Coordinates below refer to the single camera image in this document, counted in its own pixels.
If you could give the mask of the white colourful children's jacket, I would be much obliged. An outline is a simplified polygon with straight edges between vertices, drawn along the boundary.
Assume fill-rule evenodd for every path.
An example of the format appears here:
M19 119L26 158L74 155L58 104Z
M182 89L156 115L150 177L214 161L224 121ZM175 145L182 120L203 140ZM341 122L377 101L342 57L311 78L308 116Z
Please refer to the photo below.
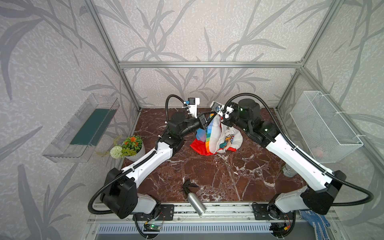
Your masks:
M222 118L216 115L206 130L198 129L190 147L199 155L212 156L226 152L236 152L243 143L239 130L222 124Z

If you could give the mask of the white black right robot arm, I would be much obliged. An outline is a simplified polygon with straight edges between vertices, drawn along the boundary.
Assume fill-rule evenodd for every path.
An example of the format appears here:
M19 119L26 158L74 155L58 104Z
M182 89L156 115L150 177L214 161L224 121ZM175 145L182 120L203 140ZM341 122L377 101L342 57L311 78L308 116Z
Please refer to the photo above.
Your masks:
M244 131L249 139L278 156L306 181L307 185L299 190L273 197L268 206L272 217L297 210L325 215L336 206L334 201L346 175L324 167L294 145L275 118L272 122L263 121L260 105L253 99L242 99L238 103L228 101L215 110L223 117L226 126L236 126Z

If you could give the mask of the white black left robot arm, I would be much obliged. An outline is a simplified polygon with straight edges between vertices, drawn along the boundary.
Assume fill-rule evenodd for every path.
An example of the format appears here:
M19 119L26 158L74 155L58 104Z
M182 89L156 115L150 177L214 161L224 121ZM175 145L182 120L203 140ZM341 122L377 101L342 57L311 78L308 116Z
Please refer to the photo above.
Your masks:
M214 112L206 112L186 119L183 113L174 113L153 149L128 167L113 168L108 172L104 185L88 204L89 212L115 214L120 219L136 213L155 214L160 203L151 196L138 194L140 184L183 147L185 136L207 129L216 116Z

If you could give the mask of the silver spray bottle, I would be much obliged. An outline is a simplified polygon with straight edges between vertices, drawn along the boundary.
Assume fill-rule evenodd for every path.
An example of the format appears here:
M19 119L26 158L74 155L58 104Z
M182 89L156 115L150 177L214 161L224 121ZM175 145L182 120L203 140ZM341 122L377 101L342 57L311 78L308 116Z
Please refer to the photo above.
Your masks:
M202 201L198 196L193 193L190 188L198 188L199 186L195 183L192 183L190 179L187 179L182 185L182 191L186 194L187 201L194 208L196 213L201 217L207 210Z

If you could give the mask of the small potted flower plant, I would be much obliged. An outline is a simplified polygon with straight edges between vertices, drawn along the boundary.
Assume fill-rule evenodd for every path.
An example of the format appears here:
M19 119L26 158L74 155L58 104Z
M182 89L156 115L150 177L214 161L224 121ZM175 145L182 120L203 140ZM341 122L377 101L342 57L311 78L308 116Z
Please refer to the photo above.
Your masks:
M114 139L114 146L109 154L114 159L126 158L132 162L139 160L146 153L143 139L139 135L132 135L121 142L122 136Z

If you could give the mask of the silver metal tin can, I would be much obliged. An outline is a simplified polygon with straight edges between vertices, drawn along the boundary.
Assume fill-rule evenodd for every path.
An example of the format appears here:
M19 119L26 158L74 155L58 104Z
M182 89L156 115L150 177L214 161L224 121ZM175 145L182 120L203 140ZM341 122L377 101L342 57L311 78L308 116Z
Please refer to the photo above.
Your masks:
M284 176L288 177L288 178L293 178L294 176L296 176L298 173L293 169L291 168L288 164L284 164L283 167L282 167L282 173Z

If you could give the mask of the blue white work glove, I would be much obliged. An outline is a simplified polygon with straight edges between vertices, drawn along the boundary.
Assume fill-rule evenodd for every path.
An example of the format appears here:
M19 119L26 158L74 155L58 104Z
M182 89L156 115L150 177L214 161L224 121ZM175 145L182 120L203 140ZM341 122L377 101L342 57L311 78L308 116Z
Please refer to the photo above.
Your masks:
M315 237L317 240L330 240L328 229L331 227L329 221L325 216L319 215L313 211L300 210L301 217L306 220L315 231Z

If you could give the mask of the aluminium frame profile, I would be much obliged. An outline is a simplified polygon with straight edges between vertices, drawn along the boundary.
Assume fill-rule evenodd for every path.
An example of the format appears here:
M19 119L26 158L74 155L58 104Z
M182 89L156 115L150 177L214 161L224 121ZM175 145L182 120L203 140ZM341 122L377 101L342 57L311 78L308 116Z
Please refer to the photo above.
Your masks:
M252 92L310 154L291 111L320 91L364 145L336 163L384 167L383 1L86 1L136 107Z

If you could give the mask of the clear plastic wall shelf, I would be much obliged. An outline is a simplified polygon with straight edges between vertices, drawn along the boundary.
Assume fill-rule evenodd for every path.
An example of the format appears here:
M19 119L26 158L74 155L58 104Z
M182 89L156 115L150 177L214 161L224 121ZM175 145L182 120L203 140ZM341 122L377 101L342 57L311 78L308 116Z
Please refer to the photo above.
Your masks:
M42 155L54 163L88 162L119 107L117 97L90 94Z

